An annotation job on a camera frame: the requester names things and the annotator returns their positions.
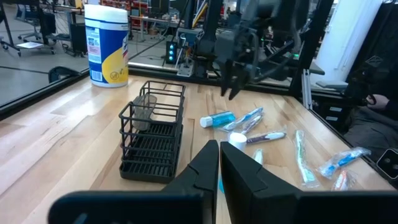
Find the plastic wrapper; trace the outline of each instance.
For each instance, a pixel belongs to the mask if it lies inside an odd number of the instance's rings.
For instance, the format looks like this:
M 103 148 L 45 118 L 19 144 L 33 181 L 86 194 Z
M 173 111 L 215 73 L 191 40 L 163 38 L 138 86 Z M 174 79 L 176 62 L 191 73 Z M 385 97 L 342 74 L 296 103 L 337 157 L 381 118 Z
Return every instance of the plastic wrapper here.
M 262 165 L 262 149 L 256 149 L 252 158 Z
M 256 134 L 248 137 L 248 144 L 255 144 L 259 142 L 273 141 L 286 137 L 286 126 L 280 131 L 273 131 L 269 133 Z
M 304 147 L 304 131 L 297 130 L 295 133 L 296 161 L 301 176 L 303 177 L 303 185 L 308 188 L 319 186 L 317 177 L 307 165 Z
M 331 188 L 332 191 L 345 191 L 352 188 L 355 184 L 355 177 L 352 172 L 348 170 L 342 170 L 340 175 L 337 177 L 333 187 Z
M 263 111 L 263 107 L 256 108 L 256 109 L 252 110 L 251 112 L 245 114 L 244 116 L 240 117 L 239 119 L 224 125 L 220 129 L 222 131 L 226 131 L 226 132 L 234 131 L 236 128 L 242 126 L 246 121 L 249 121 L 250 119 L 253 119 L 257 115 L 261 114 L 262 111 Z
M 259 113 L 257 116 L 253 117 L 253 119 L 250 119 L 248 122 L 246 122 L 243 125 L 243 130 L 242 130 L 241 134 L 247 134 L 254 127 L 256 127 L 257 124 L 260 123 L 262 117 L 263 117 L 262 113 Z
M 335 154 L 329 161 L 318 168 L 322 176 L 331 179 L 335 171 L 363 155 L 370 155 L 371 151 L 362 147 L 355 147 L 351 150 Z

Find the wooden table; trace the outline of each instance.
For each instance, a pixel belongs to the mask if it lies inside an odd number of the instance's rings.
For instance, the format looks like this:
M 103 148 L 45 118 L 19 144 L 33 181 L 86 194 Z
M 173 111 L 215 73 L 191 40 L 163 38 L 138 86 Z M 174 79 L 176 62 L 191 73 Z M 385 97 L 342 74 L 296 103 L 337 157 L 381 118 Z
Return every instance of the wooden table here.
M 122 150 L 118 114 L 138 94 L 147 80 L 129 77 L 128 86 L 99 88 L 88 78 L 0 122 L 0 220 L 1 223 L 45 223 L 57 198 L 76 190 L 160 190 L 162 184 L 120 178 Z M 186 83 L 180 173 L 209 139 L 225 139 L 225 133 L 200 127 L 202 116 L 225 110 L 241 116 L 263 106 L 265 117 L 252 134 L 287 125 L 287 137 L 248 146 L 264 150 L 264 167 L 301 187 L 295 161 L 294 132 L 306 132 L 309 166 L 314 169 L 333 154 L 346 150 L 327 127 L 289 96 L 242 91 L 233 101 L 220 97 L 220 88 Z M 364 161 L 349 165 L 357 173 L 355 189 L 393 190 Z M 332 182 L 321 178 L 330 190 Z M 218 194 L 218 223 L 229 223 L 224 195 Z

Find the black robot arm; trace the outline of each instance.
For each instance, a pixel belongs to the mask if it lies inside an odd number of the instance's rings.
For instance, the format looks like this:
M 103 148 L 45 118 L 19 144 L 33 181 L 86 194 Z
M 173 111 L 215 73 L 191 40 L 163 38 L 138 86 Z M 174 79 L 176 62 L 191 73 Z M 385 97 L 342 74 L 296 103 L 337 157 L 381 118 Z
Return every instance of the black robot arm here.
M 309 0 L 250 0 L 233 35 L 221 34 L 215 44 L 215 62 L 221 71 L 221 95 L 231 88 L 232 100 L 248 83 L 257 83 L 281 71 L 301 49 L 299 30 L 308 16 Z M 260 61 L 260 39 L 272 27 L 279 36 L 291 36 L 275 54 Z M 273 57 L 289 57 L 269 68 Z

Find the yellow label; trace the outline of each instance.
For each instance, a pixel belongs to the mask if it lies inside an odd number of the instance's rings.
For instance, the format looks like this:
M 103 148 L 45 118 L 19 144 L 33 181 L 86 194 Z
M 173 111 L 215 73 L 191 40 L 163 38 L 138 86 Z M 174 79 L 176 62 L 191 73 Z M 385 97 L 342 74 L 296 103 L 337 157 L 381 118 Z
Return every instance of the yellow label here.
M 127 81 L 129 68 L 123 57 L 122 48 L 119 48 L 104 60 L 102 74 L 108 83 L 124 83 Z

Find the cable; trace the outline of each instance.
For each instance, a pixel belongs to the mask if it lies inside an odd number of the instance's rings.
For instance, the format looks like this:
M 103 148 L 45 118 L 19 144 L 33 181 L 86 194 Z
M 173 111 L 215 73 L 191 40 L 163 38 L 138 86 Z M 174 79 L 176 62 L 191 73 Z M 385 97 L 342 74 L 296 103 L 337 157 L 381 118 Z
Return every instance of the cable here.
M 156 43 L 152 44 L 151 46 L 149 46 L 149 47 L 145 48 L 144 50 L 141 50 L 140 52 L 137 52 L 135 55 L 133 55 L 133 56 L 129 57 L 129 60 L 131 60 L 131 59 L 133 59 L 133 58 L 137 57 L 138 55 L 140 55 L 140 54 L 142 54 L 143 52 L 145 52 L 146 50 L 148 50 L 148 49 L 150 49 L 150 48 L 154 47 L 155 45 L 157 45 L 157 44 L 161 43 L 162 41 L 163 41 L 163 40 L 159 40 L 158 42 L 156 42 Z
M 216 74 L 216 76 L 217 76 L 218 78 L 221 78 L 221 75 L 220 75 L 216 70 L 213 70 L 213 72 L 214 72 L 214 74 Z
M 151 60 L 163 60 L 163 58 L 164 58 L 164 56 L 157 56 L 157 55 L 143 55 L 143 56 L 139 56 L 139 57 L 148 58 Z
M 177 27 L 175 28 L 175 32 L 174 32 L 174 35 L 173 35 L 173 37 L 172 37 L 171 42 L 173 42 L 175 36 L 177 35 L 178 28 L 180 28 L 181 20 L 182 20 L 182 18 L 184 18 L 184 16 L 185 16 L 185 11 L 187 11 L 188 2 L 189 2 L 189 1 L 187 0 L 186 3 L 185 3 L 185 5 L 184 5 L 184 9 L 182 10 L 180 20 L 178 21 Z M 162 67 L 164 66 L 164 63 L 165 63 L 165 62 L 166 62 L 166 57 L 163 59 Z
M 169 27 L 170 27 L 171 21 L 172 21 L 172 18 L 170 17 L 169 22 L 167 23 L 166 30 L 164 30 L 164 33 L 159 37 L 159 39 L 164 38 L 164 35 L 166 35 L 166 33 L 167 33 L 167 31 L 168 31 L 168 29 L 169 29 Z
M 198 16 L 196 16 L 196 19 L 193 21 L 192 27 L 195 27 L 197 25 L 199 19 L 201 18 L 203 13 L 205 13 L 206 9 L 207 9 L 207 3 L 203 6 L 203 9 L 201 9 Z

